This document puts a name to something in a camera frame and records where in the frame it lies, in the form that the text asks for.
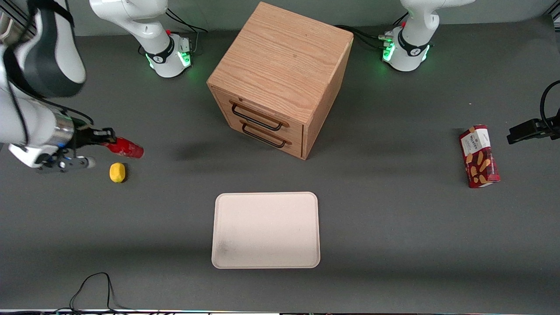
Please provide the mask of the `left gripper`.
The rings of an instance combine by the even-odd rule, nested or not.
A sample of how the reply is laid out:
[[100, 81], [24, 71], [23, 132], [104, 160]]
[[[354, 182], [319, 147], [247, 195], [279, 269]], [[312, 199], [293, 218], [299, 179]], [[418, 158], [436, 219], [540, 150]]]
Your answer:
[[546, 137], [550, 137], [551, 140], [560, 139], [560, 120], [559, 119], [546, 119], [542, 121], [540, 119], [530, 119], [524, 123], [518, 124], [509, 129], [509, 134], [507, 135], [507, 141], [510, 145], [517, 142], [530, 140], [533, 138], [542, 138], [543, 132]]

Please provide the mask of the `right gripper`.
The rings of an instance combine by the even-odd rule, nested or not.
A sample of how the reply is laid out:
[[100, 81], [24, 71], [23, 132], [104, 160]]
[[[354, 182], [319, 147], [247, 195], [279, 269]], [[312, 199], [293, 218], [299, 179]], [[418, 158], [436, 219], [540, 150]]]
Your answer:
[[88, 145], [106, 146], [117, 142], [115, 131], [112, 128], [96, 129], [81, 119], [72, 119], [72, 122], [74, 126], [73, 137], [70, 140], [72, 150]]

